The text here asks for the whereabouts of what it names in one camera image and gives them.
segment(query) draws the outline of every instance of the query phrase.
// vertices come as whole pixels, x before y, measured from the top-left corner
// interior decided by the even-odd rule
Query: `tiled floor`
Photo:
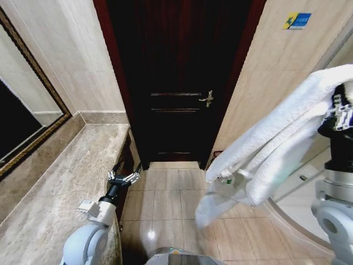
[[[206,183],[199,169],[150,169],[129,190],[121,233],[124,264],[144,264],[160,247],[183,248],[229,265],[328,265],[258,209],[238,204],[199,231],[194,212]]]

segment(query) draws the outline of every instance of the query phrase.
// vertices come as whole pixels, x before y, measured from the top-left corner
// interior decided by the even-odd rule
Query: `marble countertop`
[[[77,210],[83,199],[106,191],[127,137],[126,124],[87,124],[0,225],[2,264],[59,264],[68,236],[87,223]],[[109,233],[101,264],[121,256],[117,227]]]

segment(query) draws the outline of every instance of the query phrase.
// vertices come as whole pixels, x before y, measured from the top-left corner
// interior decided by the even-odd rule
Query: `white towel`
[[[257,206],[266,201],[309,149],[331,107],[334,89],[348,81],[353,81],[351,64],[311,73],[224,150],[206,172],[206,180],[213,183],[196,209],[198,227],[209,225],[238,202]]]

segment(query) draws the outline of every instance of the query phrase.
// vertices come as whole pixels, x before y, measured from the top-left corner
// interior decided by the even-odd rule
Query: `beige wall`
[[[291,12],[312,13],[282,30]],[[224,150],[299,85],[353,14],[353,1],[268,0],[213,150]]]
[[[92,0],[0,0],[70,111],[124,111]]]

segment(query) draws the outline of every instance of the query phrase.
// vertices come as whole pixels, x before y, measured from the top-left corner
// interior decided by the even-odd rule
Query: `blue sticker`
[[[285,25],[284,29],[303,29],[309,21],[311,13],[291,13]]]

